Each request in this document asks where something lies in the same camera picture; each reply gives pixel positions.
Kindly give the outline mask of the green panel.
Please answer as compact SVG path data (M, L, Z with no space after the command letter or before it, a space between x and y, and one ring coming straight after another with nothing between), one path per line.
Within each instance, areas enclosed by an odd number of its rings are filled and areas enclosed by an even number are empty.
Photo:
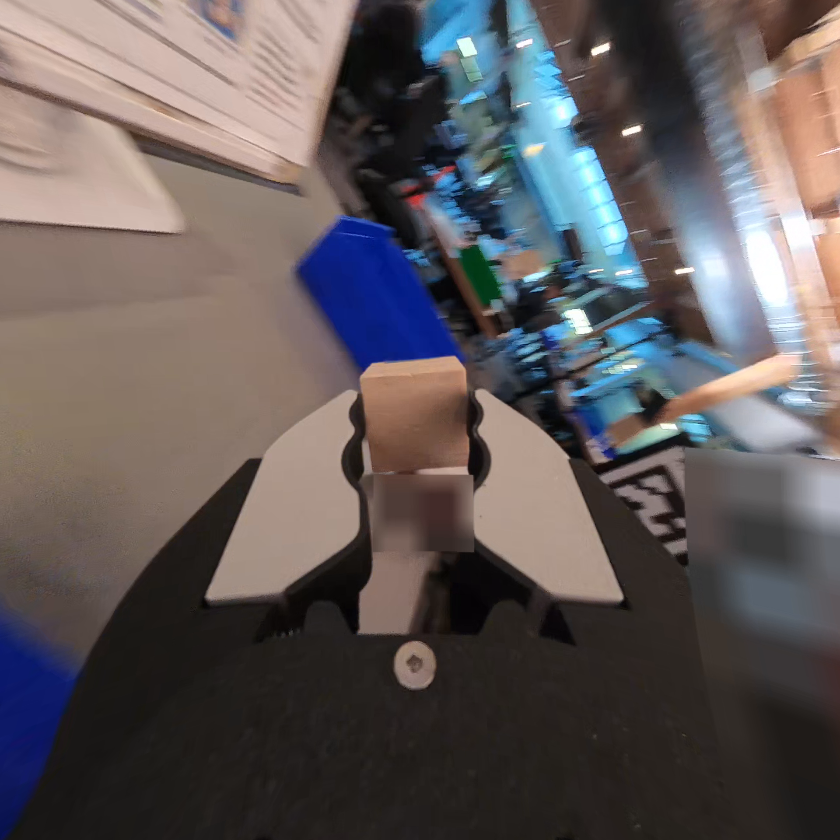
M458 249L458 259L483 309L502 299L496 271L478 243Z

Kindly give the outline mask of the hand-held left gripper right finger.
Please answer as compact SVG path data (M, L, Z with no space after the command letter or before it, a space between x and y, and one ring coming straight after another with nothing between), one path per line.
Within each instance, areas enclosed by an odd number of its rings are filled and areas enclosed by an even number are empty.
M622 609L578 463L484 388L469 396L468 431L475 548L459 555L459 631L479 632L503 602L536 632L568 632L570 606Z

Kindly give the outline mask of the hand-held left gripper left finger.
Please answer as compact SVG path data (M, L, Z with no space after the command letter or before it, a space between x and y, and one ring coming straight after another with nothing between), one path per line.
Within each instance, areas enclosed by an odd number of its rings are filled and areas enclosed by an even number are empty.
M311 604L333 602L359 631L372 567L363 439L361 394L346 391L267 449L206 589L207 605L275 605L296 626Z

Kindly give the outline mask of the grey desk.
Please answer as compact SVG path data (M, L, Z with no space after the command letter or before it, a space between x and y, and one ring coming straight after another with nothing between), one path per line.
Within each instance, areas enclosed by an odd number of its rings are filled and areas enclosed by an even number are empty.
M295 273L364 213L333 150L298 194L147 161L184 234L2 225L2 624L69 671L217 488L360 376Z

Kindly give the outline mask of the printed instruction sheet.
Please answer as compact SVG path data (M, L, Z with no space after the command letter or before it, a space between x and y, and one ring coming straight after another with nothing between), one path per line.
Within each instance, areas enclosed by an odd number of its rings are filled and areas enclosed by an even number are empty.
M2 84L298 188L357 7L2 1Z

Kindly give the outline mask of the blue plastic bin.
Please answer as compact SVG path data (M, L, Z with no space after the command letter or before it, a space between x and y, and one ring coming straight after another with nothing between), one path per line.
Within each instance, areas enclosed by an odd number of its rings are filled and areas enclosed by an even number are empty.
M75 659L1 608L1 838L32 798L78 673Z
M381 362L464 359L392 228L339 216L296 275L359 372Z

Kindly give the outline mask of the wooden cube with blue stripe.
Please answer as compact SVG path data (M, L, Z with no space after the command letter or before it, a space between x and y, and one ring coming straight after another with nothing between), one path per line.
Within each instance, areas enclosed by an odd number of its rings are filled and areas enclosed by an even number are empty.
M469 394L458 357L373 363L360 392L373 473L467 469Z

